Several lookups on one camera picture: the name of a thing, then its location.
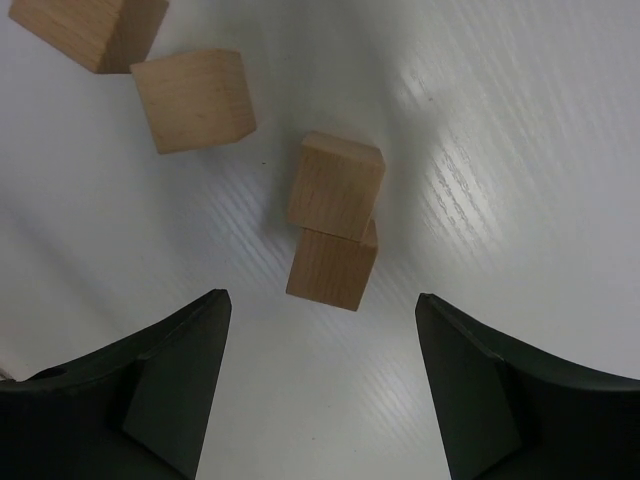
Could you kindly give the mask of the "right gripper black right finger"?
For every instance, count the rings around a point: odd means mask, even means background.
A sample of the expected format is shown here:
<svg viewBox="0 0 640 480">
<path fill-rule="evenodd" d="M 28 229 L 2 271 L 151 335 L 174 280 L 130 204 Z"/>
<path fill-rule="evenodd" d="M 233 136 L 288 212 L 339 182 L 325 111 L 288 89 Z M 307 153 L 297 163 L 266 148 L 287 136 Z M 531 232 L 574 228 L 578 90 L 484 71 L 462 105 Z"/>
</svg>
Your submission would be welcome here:
<svg viewBox="0 0 640 480">
<path fill-rule="evenodd" d="M 415 316 L 452 478 L 638 478 L 637 380 L 551 355 L 434 294 Z"/>
</svg>

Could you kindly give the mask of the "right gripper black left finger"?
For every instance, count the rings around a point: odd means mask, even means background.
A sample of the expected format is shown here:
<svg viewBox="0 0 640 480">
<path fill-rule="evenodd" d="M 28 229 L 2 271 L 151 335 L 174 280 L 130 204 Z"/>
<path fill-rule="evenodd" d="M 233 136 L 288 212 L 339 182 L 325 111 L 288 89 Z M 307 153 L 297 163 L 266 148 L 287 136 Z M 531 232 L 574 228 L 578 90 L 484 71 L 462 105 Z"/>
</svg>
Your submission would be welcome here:
<svg viewBox="0 0 640 480">
<path fill-rule="evenodd" d="M 1 384 L 4 479 L 193 479 L 232 304 L 212 290 L 90 354 Z"/>
</svg>

